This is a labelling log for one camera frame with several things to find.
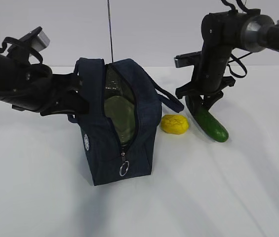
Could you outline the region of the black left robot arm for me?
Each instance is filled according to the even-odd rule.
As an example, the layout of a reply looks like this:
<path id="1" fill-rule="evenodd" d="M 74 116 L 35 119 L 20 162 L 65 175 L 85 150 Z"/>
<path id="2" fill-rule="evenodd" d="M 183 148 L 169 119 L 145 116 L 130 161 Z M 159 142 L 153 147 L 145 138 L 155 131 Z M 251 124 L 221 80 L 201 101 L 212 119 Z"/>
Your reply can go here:
<path id="1" fill-rule="evenodd" d="M 74 73 L 54 74 L 44 64 L 23 64 L 0 54 L 0 101 L 18 111 L 41 116 L 88 114 L 82 97 L 82 78 Z"/>

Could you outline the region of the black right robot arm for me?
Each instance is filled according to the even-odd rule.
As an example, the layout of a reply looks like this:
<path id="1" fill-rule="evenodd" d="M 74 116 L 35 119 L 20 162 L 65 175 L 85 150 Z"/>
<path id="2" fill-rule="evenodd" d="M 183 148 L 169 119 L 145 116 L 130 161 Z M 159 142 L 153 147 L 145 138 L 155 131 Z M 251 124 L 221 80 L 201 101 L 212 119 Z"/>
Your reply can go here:
<path id="1" fill-rule="evenodd" d="M 279 52 L 279 22 L 254 9 L 248 13 L 236 10 L 209 13 L 201 22 L 203 45 L 200 51 L 177 55 L 176 68 L 193 66 L 191 81 L 176 89 L 177 98 L 186 99 L 193 116 L 209 110 L 223 97 L 223 89 L 235 85 L 237 75 L 225 76 L 229 61 L 237 63 L 232 51 L 257 53 L 264 49 Z"/>

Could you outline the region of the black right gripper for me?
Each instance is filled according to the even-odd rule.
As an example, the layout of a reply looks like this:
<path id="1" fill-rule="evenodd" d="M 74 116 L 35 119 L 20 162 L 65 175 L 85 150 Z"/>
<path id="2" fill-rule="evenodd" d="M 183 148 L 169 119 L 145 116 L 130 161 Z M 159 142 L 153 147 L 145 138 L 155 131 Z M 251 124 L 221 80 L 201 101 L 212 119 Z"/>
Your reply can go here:
<path id="1" fill-rule="evenodd" d="M 200 109 L 201 97 L 199 95 L 204 95 L 205 115 L 209 115 L 209 109 L 223 98 L 223 91 L 219 89 L 232 50 L 233 47 L 229 45 L 204 44 L 199 64 L 194 66 L 191 81 L 175 90 L 177 98 L 181 99 L 185 96 L 186 106 L 192 116 L 195 116 Z"/>

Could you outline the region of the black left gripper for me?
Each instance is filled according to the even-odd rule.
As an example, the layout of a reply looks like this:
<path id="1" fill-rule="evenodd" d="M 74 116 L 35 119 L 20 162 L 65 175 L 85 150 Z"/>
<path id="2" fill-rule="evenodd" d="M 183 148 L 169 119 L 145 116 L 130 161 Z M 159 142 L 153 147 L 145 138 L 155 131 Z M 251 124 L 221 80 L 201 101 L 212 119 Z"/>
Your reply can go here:
<path id="1" fill-rule="evenodd" d="M 74 73 L 53 74 L 45 64 L 32 64 L 28 73 L 32 74 L 32 79 L 25 88 L 15 89 L 12 95 L 3 98 L 3 102 L 16 110 L 42 113 L 51 108 L 65 90 L 71 90 L 62 98 L 62 110 L 72 115 L 89 113 L 89 102 L 73 91 L 82 87 L 80 76 Z"/>

